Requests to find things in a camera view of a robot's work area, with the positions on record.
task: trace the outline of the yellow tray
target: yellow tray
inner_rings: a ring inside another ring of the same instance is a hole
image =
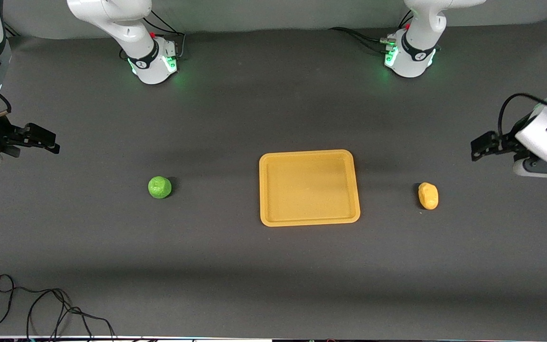
[[[352,223],[360,217],[347,150],[268,153],[259,161],[261,221],[268,227]]]

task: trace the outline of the cable connector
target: cable connector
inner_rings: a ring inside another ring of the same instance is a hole
[[[395,46],[396,45],[396,39],[394,39],[394,38],[380,38],[379,43],[383,44],[383,45]]]

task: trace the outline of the white wall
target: white wall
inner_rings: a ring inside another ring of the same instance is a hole
[[[185,32],[389,28],[406,12],[402,0],[153,0],[153,9]],[[6,0],[4,17],[22,35],[106,37],[73,17],[66,0]],[[547,19],[547,0],[488,0],[469,9],[450,9],[447,17],[450,26],[527,24]]]

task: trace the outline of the green ball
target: green ball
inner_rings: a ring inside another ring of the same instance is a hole
[[[172,184],[162,176],[153,177],[149,181],[149,193],[156,199],[163,199],[172,192]]]

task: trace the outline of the gray table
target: gray table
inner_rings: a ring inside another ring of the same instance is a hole
[[[413,80],[332,31],[191,35],[157,86],[113,39],[14,43],[10,118],[56,132],[61,154],[0,167],[0,273],[65,288],[120,335],[547,341],[547,180],[469,158],[508,95],[547,96],[547,22],[450,28]],[[359,221],[263,226],[260,156],[316,149],[354,154]],[[154,175],[176,193],[152,199]],[[0,334],[24,333],[33,298]],[[37,307],[39,333],[57,310]]]

